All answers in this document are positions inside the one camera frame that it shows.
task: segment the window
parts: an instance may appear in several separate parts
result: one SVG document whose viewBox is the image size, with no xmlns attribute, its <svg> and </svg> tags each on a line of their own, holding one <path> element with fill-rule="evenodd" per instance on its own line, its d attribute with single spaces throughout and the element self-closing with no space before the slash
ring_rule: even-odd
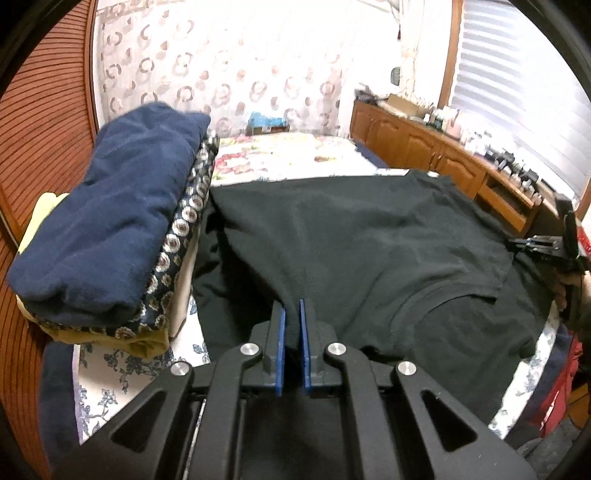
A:
<svg viewBox="0 0 591 480">
<path fill-rule="evenodd" d="M 517 158 L 555 189 L 582 196 L 591 102 L 550 41 L 509 2 L 465 0 L 450 105 L 503 129 Z"/>
</svg>

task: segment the floral bedspread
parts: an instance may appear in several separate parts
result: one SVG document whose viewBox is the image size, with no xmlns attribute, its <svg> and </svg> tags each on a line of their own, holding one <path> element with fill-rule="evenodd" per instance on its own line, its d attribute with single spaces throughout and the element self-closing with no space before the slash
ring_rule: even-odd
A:
<svg viewBox="0 0 591 480">
<path fill-rule="evenodd" d="M 407 171 L 376 168 L 344 138 L 282 133 L 221 140 L 212 187 L 311 177 L 405 175 Z M 171 341 L 170 349 L 151 361 L 89 343 L 74 349 L 72 368 L 80 442 L 100 429 L 173 362 L 182 359 L 194 367 L 209 362 L 197 309 L 191 297 L 182 330 Z M 520 362 L 515 371 L 501 408 L 489 425 L 500 438 L 510 431 L 534 391 L 557 328 L 557 315 L 551 312 L 535 355 Z"/>
</svg>

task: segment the stack of folded laundry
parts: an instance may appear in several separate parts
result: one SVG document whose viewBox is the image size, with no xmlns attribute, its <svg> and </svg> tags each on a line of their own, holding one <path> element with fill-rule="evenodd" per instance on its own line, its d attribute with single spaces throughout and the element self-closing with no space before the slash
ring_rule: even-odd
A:
<svg viewBox="0 0 591 480">
<path fill-rule="evenodd" d="M 40 198 L 8 273 L 27 318 L 66 343 L 144 358 L 168 349 L 219 148 L 209 122 L 151 103 L 100 130 L 82 183 Z"/>
</svg>

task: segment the sheer patterned curtain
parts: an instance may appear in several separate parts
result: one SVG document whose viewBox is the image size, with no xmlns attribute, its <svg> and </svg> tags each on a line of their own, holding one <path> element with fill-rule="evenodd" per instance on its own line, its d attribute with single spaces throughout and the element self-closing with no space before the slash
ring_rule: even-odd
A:
<svg viewBox="0 0 591 480">
<path fill-rule="evenodd" d="M 104 8 L 105 118 L 161 100 L 209 113 L 221 136 L 244 132 L 253 112 L 285 117 L 292 130 L 338 134 L 356 45 L 371 33 L 362 7 L 356 0 L 130 0 Z"/>
<path fill-rule="evenodd" d="M 415 61 L 423 30 L 425 0 L 400 0 L 400 40 L 402 42 L 402 65 L 400 65 L 400 88 L 402 93 L 413 97 L 416 82 Z"/>
</svg>

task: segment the cabinet door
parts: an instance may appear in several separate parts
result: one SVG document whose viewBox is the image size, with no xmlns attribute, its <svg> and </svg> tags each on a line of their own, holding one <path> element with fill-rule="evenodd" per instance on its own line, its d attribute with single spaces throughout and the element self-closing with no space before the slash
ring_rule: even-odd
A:
<svg viewBox="0 0 591 480">
<path fill-rule="evenodd" d="M 367 147 L 380 157 L 390 168 L 403 168 L 400 144 L 405 132 L 401 124 L 390 116 L 374 119 L 368 137 Z"/>
<path fill-rule="evenodd" d="M 435 171 L 441 175 L 449 175 L 453 183 L 471 199 L 476 197 L 485 177 L 485 171 L 471 159 L 469 153 L 452 147 L 443 149 Z"/>
<path fill-rule="evenodd" d="M 351 138 L 365 145 L 373 121 L 371 107 L 364 103 L 356 102 L 353 109 L 353 116 L 351 117 L 351 127 L 349 129 L 349 135 Z"/>
<path fill-rule="evenodd" d="M 406 130 L 405 145 L 401 149 L 402 167 L 429 170 L 429 166 L 434 163 L 439 153 L 441 143 L 432 135 L 412 125 Z"/>
</svg>

